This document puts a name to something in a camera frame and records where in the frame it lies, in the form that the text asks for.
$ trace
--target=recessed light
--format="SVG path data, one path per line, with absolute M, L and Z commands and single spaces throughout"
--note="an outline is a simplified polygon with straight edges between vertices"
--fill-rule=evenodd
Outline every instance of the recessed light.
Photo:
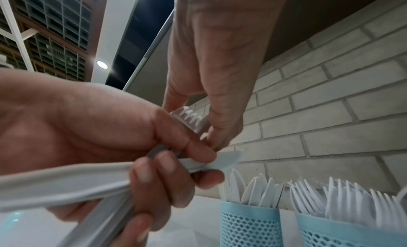
M 103 63 L 102 61 L 97 61 L 96 64 L 98 64 L 103 69 L 107 69 L 107 64 Z

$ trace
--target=utensil holder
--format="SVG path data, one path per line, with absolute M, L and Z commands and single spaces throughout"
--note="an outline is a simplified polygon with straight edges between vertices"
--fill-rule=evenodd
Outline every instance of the utensil holder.
M 222 202 L 220 247 L 283 247 L 279 209 Z
M 304 247 L 406 247 L 407 236 L 347 222 L 297 214 Z

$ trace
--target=brick wall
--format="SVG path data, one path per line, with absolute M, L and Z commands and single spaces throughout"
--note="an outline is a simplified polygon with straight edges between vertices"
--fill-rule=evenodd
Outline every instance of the brick wall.
M 194 108 L 207 114 L 209 100 Z M 244 152 L 247 181 L 407 185 L 407 0 L 378 0 L 265 63 L 244 124 L 224 151 Z

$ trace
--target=fingernail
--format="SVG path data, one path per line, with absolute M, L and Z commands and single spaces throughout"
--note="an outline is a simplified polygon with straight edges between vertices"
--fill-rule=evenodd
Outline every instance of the fingernail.
M 153 170 L 148 159 L 137 160 L 133 168 L 140 183 L 150 183 L 153 180 Z
M 171 174 L 175 171 L 177 164 L 174 160 L 174 157 L 171 156 L 170 153 L 162 153 L 159 154 L 158 157 L 158 164 L 164 170 L 165 173 Z
M 150 229 L 149 229 L 149 228 L 147 228 L 146 230 L 144 230 L 144 231 L 139 235 L 139 237 L 137 237 L 137 243 L 143 242 L 143 241 L 145 240 L 145 238 L 147 237 L 148 232 L 150 232 Z

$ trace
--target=white beam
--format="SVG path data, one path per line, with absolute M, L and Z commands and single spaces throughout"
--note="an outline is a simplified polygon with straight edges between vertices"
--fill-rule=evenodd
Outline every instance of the white beam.
M 0 28 L 0 35 L 3 35 L 4 37 L 9 38 L 11 40 L 15 40 L 13 34 L 3 30 L 2 28 Z
M 20 51 L 21 57 L 24 60 L 25 67 L 28 71 L 34 71 L 33 65 L 30 60 L 30 56 L 25 48 L 24 41 L 21 37 L 20 29 L 18 28 L 16 18 L 14 17 L 13 10 L 11 9 L 10 2 L 8 0 L 0 0 L 0 6 L 3 10 L 4 16 L 6 17 L 8 26 L 10 27 L 11 34 L 17 43 L 18 50 Z
M 34 36 L 34 35 L 37 34 L 37 33 L 38 33 L 37 30 L 34 30 L 33 28 L 30 28 L 30 29 L 28 29 L 28 30 L 26 30 L 26 31 L 23 31 L 23 32 L 21 33 L 21 37 L 22 37 L 23 40 L 26 40 L 26 39 L 28 39 L 28 38 Z

